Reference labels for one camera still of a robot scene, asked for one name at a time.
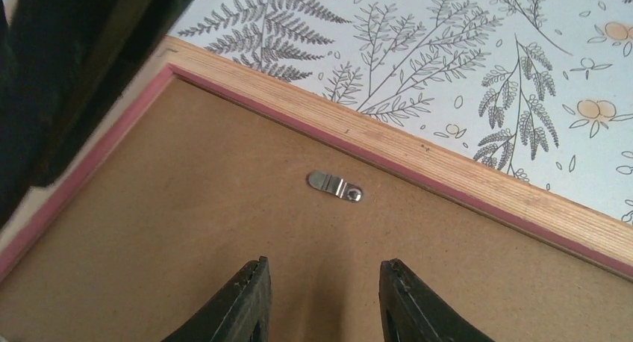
silver metal fastener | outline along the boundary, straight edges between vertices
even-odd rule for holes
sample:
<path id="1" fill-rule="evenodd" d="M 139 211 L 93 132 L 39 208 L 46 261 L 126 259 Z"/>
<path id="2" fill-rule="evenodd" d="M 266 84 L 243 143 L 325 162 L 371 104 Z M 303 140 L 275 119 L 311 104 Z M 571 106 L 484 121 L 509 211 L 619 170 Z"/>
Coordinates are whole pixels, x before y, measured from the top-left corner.
<path id="1" fill-rule="evenodd" d="M 325 191 L 348 202 L 359 202 L 363 191 L 338 176 L 315 170 L 308 175 L 308 184 L 314 189 Z"/>

wooden frame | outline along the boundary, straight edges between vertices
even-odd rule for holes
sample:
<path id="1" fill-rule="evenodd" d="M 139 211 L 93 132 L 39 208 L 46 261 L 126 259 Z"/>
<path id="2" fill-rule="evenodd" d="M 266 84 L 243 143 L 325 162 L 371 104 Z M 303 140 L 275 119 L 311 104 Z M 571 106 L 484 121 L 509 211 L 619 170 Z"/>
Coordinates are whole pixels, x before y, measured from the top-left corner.
<path id="1" fill-rule="evenodd" d="M 173 37 L 126 90 L 119 120 L 0 252 L 0 279 L 178 78 L 633 280 L 631 226 Z"/>

black object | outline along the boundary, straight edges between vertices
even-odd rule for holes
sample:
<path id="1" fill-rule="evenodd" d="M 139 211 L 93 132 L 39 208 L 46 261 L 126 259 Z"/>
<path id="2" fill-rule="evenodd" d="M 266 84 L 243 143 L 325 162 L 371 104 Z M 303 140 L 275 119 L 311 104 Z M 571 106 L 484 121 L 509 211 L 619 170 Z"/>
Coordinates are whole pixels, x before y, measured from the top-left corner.
<path id="1" fill-rule="evenodd" d="M 398 259 L 380 266 L 385 342 L 493 342 Z"/>
<path id="2" fill-rule="evenodd" d="M 192 0 L 18 0 L 0 17 L 0 228 L 53 183 Z"/>
<path id="3" fill-rule="evenodd" d="M 385 342 L 494 342 L 398 259 L 382 262 L 378 295 Z M 267 342 L 271 298 L 268 259 L 261 257 L 163 342 Z"/>
<path id="4" fill-rule="evenodd" d="M 260 257 L 163 342 L 267 342 L 271 298 L 268 259 Z"/>

metal clip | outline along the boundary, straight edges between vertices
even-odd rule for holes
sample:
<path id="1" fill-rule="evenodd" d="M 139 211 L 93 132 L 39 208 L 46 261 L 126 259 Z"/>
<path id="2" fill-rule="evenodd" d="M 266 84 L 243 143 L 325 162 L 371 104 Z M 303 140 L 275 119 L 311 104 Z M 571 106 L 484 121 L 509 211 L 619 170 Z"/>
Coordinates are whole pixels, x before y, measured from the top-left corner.
<path id="1" fill-rule="evenodd" d="M 348 202 L 359 202 L 363 191 L 356 185 L 344 181 L 338 176 L 315 170 L 308 175 L 308 184 L 314 189 L 338 196 Z"/>

botanical print fabric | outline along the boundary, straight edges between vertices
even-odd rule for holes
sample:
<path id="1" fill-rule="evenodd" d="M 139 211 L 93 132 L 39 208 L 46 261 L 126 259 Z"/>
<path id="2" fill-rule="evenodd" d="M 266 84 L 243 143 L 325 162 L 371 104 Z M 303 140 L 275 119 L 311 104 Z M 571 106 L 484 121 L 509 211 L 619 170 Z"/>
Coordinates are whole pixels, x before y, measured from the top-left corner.
<path id="1" fill-rule="evenodd" d="M 170 34 L 633 223 L 633 0 L 194 0 Z"/>

